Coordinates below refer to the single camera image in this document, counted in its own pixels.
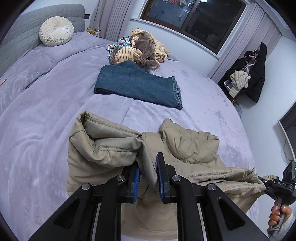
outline bed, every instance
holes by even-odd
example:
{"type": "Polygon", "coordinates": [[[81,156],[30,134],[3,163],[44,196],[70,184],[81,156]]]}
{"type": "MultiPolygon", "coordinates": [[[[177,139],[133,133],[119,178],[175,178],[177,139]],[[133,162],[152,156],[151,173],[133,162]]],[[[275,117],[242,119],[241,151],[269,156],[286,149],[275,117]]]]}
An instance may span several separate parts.
{"type": "MultiPolygon", "coordinates": [[[[80,4],[23,14],[0,46],[0,83],[4,81],[0,86],[0,211],[20,241],[27,241],[68,198],[68,135],[83,111],[140,132],[157,132],[170,118],[185,128],[217,135],[218,154],[226,166],[255,167],[234,106],[216,83],[178,61],[166,60],[151,73],[176,77],[181,111],[114,94],[94,94],[100,69],[109,64],[105,46],[111,42],[84,32],[83,16],[80,4]],[[73,23],[71,41],[55,47],[40,43],[40,25],[51,16],[73,23]]],[[[247,215],[256,223],[256,203],[247,215]]],[[[122,240],[135,239],[123,236],[122,240]]]]}

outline wall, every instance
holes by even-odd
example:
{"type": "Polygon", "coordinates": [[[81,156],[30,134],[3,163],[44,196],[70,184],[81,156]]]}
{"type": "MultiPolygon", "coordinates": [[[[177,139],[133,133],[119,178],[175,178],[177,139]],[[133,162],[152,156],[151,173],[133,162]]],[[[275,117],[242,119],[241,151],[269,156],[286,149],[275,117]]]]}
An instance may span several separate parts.
{"type": "MultiPolygon", "coordinates": [[[[139,17],[145,2],[146,0],[137,0],[131,15],[132,18],[139,17]]],[[[171,54],[175,56],[180,62],[190,66],[193,69],[197,69],[204,75],[207,75],[218,61],[214,55],[204,50],[197,44],[194,44],[186,38],[183,38],[171,31],[149,23],[131,19],[125,30],[122,32],[124,35],[129,35],[133,28],[140,28],[151,32],[153,36],[157,40],[161,41],[171,52],[171,54]]]]}
{"type": "MultiPolygon", "coordinates": [[[[277,121],[296,100],[296,42],[281,37],[266,60],[266,79],[258,103],[243,96],[238,99],[242,108],[242,123],[254,154],[257,175],[277,175],[282,178],[289,161],[283,147],[285,136],[277,121]]],[[[292,154],[286,145],[289,159],[292,154]]],[[[258,226],[262,231],[268,228],[273,200],[263,195],[259,198],[258,226]]],[[[292,205],[296,214],[296,204],[292,205]]]]}
{"type": "Polygon", "coordinates": [[[89,27],[91,15],[98,6],[99,0],[35,0],[23,13],[31,12],[42,7],[71,3],[82,4],[84,6],[85,14],[90,14],[89,19],[85,19],[85,28],[89,27]]]}

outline human hand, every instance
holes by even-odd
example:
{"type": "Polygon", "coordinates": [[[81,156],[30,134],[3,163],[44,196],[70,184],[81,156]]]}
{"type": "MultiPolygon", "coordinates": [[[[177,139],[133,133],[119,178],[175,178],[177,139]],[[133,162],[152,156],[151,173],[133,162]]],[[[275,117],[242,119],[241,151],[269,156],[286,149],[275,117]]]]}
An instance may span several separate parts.
{"type": "MultiPolygon", "coordinates": [[[[273,226],[273,225],[277,224],[277,222],[280,221],[280,219],[281,219],[280,218],[279,207],[277,206],[277,204],[278,204],[278,201],[276,200],[274,202],[274,206],[271,209],[271,214],[269,216],[270,220],[268,221],[268,225],[273,226]]],[[[281,207],[281,211],[282,211],[282,213],[285,213],[286,214],[285,215],[285,218],[284,218],[284,221],[283,221],[283,223],[284,223],[291,216],[292,209],[289,206],[283,205],[281,207]]]]}

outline curtain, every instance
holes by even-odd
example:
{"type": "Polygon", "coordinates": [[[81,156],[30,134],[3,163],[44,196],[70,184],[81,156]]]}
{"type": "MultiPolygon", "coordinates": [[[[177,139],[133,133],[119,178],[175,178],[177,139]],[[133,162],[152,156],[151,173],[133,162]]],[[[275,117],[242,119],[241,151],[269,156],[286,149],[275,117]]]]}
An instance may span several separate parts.
{"type": "Polygon", "coordinates": [[[115,41],[120,37],[121,29],[125,29],[131,18],[136,0],[99,0],[94,10],[90,27],[100,30],[100,37],[115,41]]]}
{"type": "Polygon", "coordinates": [[[263,42],[267,46],[267,56],[270,55],[274,49],[276,43],[281,37],[281,32],[275,25],[275,23],[270,19],[270,17],[265,13],[263,20],[261,21],[258,29],[256,30],[254,36],[250,39],[247,46],[239,56],[239,58],[244,56],[246,51],[254,51],[260,48],[260,43],[263,42]]]}
{"type": "Polygon", "coordinates": [[[245,53],[246,50],[254,51],[261,42],[268,42],[272,50],[279,40],[279,31],[270,20],[265,11],[256,3],[252,2],[246,10],[239,30],[236,31],[233,39],[223,52],[214,68],[208,74],[214,82],[218,83],[224,76],[227,69],[245,53]]]}

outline sleeve cuff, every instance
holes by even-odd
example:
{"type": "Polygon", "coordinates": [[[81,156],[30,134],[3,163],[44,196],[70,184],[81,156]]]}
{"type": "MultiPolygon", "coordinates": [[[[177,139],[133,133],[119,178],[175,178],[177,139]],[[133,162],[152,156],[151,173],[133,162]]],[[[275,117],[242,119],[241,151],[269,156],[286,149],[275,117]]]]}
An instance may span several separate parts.
{"type": "Polygon", "coordinates": [[[284,224],[281,226],[281,229],[277,235],[276,239],[270,239],[272,241],[280,241],[283,239],[283,237],[286,235],[286,233],[289,231],[293,223],[295,222],[295,217],[293,214],[284,222],[284,224]]]}

